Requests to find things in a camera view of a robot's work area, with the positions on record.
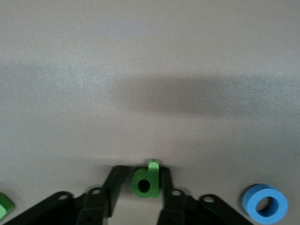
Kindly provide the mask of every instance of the table surface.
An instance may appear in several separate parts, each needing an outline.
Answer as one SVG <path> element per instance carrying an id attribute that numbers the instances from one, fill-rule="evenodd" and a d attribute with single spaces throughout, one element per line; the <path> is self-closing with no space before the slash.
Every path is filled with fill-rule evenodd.
<path id="1" fill-rule="evenodd" d="M 0 192 L 16 208 L 0 224 L 150 158 L 248 219 L 242 193 L 270 184 L 289 202 L 278 225 L 298 224 L 299 12 L 294 0 L 1 1 Z M 125 187 L 109 223 L 153 225 L 161 208 Z"/>

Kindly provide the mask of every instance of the blue foam ring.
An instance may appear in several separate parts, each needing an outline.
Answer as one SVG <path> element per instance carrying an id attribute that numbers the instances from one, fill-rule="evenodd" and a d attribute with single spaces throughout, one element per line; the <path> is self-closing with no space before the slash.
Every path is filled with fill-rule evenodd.
<path id="1" fill-rule="evenodd" d="M 271 205 L 262 211 L 257 211 L 258 203 L 266 198 L 272 198 Z M 243 207 L 249 216 L 260 224 L 274 224 L 287 213 L 288 202 L 285 196 L 274 187 L 267 184 L 258 184 L 251 187 L 243 197 Z"/>

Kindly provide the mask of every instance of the green object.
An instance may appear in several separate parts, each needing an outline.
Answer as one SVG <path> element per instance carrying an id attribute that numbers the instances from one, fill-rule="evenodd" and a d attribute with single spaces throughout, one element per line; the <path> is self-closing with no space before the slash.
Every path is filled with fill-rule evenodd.
<path id="1" fill-rule="evenodd" d="M 14 209 L 15 205 L 4 194 L 0 193 L 0 220 Z"/>
<path id="2" fill-rule="evenodd" d="M 148 169 L 138 169 L 131 180 L 132 192 L 140 198 L 159 197 L 159 164 L 156 159 L 149 162 Z"/>

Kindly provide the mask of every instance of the black plastic part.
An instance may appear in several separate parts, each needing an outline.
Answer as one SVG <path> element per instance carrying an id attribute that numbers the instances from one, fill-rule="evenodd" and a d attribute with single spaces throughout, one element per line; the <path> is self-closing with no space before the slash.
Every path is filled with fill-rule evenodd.
<path id="1" fill-rule="evenodd" d="M 4 225 L 106 225 L 120 195 L 121 185 L 137 168 L 115 166 L 102 187 L 94 187 L 78 198 L 58 192 Z M 174 189 L 171 172 L 159 169 L 164 207 L 157 225 L 253 225 L 216 195 L 195 200 Z"/>

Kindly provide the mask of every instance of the green foam piece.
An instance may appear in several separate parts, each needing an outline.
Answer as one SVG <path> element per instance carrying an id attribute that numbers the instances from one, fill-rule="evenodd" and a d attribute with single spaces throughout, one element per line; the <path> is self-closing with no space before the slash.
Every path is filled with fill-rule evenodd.
<path id="1" fill-rule="evenodd" d="M 156 159 L 149 162 L 148 169 L 138 169 L 131 180 L 132 192 L 140 198 L 159 197 L 159 163 Z"/>
<path id="2" fill-rule="evenodd" d="M 10 213 L 15 205 L 4 194 L 0 193 L 0 220 Z"/>

